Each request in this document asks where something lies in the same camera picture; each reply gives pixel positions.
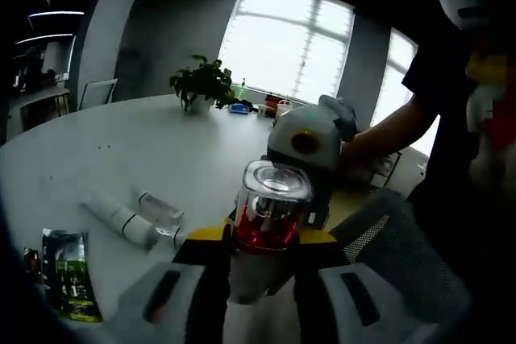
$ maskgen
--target white round table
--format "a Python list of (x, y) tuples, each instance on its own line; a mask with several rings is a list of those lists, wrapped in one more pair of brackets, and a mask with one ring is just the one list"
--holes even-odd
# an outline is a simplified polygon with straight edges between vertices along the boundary
[(87, 189), (130, 205), (137, 185), (185, 212), (185, 229), (219, 224), (235, 207), (245, 165), (272, 123), (211, 108), (187, 116), (175, 96), (148, 97), (53, 119), (0, 148), (0, 193), (15, 246), (41, 248), (42, 229), (88, 230), (88, 264), (104, 318), (120, 293), (169, 250), (146, 253), (79, 206)]

